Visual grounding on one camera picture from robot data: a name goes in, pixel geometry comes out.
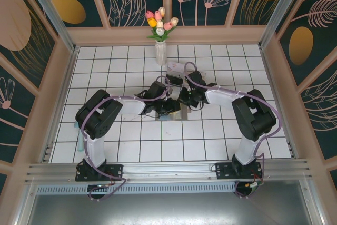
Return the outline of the tulip bouquet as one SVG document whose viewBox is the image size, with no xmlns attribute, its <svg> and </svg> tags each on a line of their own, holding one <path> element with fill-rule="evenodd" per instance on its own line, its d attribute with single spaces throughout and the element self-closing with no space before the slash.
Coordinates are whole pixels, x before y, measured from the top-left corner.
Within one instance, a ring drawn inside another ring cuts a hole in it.
<svg viewBox="0 0 337 225">
<path fill-rule="evenodd" d="M 156 43 L 165 43 L 169 34 L 177 27 L 179 19 L 172 17 L 168 22 L 164 22 L 166 9 L 162 6 L 154 13 L 146 11 L 145 17 L 148 25 L 152 29 L 152 35 L 147 38 L 153 39 Z"/>
</svg>

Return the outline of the steel sheet panel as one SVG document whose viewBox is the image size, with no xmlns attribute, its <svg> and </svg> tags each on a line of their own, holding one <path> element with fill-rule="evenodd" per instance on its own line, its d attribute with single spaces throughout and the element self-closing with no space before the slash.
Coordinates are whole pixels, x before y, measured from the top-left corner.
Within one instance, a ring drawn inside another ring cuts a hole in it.
<svg viewBox="0 0 337 225">
<path fill-rule="evenodd" d="M 17 225 L 330 225 L 307 180 L 270 181 L 248 198 L 232 192 L 84 194 L 30 187 Z"/>
</svg>

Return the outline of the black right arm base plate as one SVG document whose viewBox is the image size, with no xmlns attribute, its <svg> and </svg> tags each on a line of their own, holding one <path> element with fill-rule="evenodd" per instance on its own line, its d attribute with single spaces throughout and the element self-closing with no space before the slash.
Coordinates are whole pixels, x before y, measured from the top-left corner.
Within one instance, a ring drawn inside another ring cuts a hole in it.
<svg viewBox="0 0 337 225">
<path fill-rule="evenodd" d="M 262 167 L 259 162 L 251 162 L 248 165 L 242 165 L 239 162 L 220 162 L 215 164 L 215 173 L 217 179 L 253 180 L 254 177 L 262 177 Z"/>
</svg>

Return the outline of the grey card holder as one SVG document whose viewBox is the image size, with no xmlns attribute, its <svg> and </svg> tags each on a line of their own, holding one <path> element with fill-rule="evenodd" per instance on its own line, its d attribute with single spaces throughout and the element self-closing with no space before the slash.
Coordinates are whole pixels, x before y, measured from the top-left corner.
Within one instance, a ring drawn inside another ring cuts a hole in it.
<svg viewBox="0 0 337 225">
<path fill-rule="evenodd" d="M 191 112 L 191 110 L 183 104 L 180 104 L 180 110 L 181 111 L 181 118 L 180 119 L 171 119 L 169 115 L 162 115 L 159 116 L 158 113 L 155 113 L 155 120 L 156 121 L 185 121 L 188 120 L 188 114 Z"/>
</svg>

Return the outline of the aluminium frame post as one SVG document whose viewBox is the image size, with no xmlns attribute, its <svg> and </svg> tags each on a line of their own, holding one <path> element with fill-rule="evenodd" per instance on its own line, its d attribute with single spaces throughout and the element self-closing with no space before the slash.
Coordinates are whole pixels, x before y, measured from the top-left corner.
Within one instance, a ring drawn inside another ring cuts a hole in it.
<svg viewBox="0 0 337 225">
<path fill-rule="evenodd" d="M 267 45 L 269 44 L 277 27 L 279 26 L 282 18 L 285 16 L 292 2 L 293 0 L 279 0 L 259 41 L 259 49 L 261 51 L 264 51 Z"/>
<path fill-rule="evenodd" d="M 75 44 L 68 33 L 64 22 L 61 20 L 57 10 L 52 4 L 51 0 L 38 0 L 42 7 L 45 9 L 46 15 L 50 18 L 53 26 L 56 28 L 59 36 L 65 43 L 66 47 L 71 51 L 75 51 Z"/>
</svg>

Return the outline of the aluminium mounting rail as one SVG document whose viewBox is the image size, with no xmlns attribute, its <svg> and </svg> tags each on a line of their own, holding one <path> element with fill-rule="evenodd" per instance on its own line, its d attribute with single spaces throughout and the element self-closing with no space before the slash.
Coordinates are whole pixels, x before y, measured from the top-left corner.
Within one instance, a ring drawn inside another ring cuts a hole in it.
<svg viewBox="0 0 337 225">
<path fill-rule="evenodd" d="M 123 177 L 128 183 L 178 183 L 216 181 L 214 161 L 199 162 L 127 162 Z M 31 164 L 24 176 L 25 183 L 75 184 L 75 163 Z M 304 159 L 267 159 L 264 180 L 302 180 L 313 173 Z"/>
</svg>

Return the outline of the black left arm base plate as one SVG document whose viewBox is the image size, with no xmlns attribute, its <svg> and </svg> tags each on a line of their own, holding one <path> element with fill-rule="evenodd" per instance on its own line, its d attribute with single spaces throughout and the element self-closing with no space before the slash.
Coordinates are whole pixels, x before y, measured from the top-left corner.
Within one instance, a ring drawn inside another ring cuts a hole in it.
<svg viewBox="0 0 337 225">
<path fill-rule="evenodd" d="M 102 165 L 98 168 L 105 174 L 112 175 L 117 177 L 115 181 L 121 181 L 121 177 L 123 175 L 123 166 L 119 164 L 115 165 Z M 94 170 L 89 164 L 81 164 L 76 168 L 75 174 L 76 182 L 104 182 L 110 181 L 110 178 L 98 173 Z"/>
</svg>

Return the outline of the white ribbed vase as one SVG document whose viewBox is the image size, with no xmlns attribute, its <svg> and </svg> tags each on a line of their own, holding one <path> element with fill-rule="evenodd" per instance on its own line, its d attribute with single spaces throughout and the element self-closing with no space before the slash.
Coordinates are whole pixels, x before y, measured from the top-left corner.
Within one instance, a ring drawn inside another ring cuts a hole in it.
<svg viewBox="0 0 337 225">
<path fill-rule="evenodd" d="M 164 66 L 167 61 L 166 56 L 166 41 L 155 43 L 156 62 L 160 66 Z"/>
</svg>

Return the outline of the black card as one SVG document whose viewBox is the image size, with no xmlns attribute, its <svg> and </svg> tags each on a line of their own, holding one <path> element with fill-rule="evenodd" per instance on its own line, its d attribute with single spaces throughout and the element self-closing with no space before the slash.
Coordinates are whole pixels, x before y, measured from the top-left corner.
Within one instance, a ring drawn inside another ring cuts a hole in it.
<svg viewBox="0 0 337 225">
<path fill-rule="evenodd" d="M 179 76 L 166 75 L 171 86 L 181 87 L 183 84 L 183 78 Z"/>
</svg>

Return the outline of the lilac floral card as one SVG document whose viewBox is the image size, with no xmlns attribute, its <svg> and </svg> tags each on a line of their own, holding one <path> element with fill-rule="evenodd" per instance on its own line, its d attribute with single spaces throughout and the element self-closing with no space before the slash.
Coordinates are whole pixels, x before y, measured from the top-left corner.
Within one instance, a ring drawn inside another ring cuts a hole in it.
<svg viewBox="0 0 337 225">
<path fill-rule="evenodd" d="M 184 73 L 184 64 L 177 62 L 168 62 L 167 73 Z"/>
</svg>

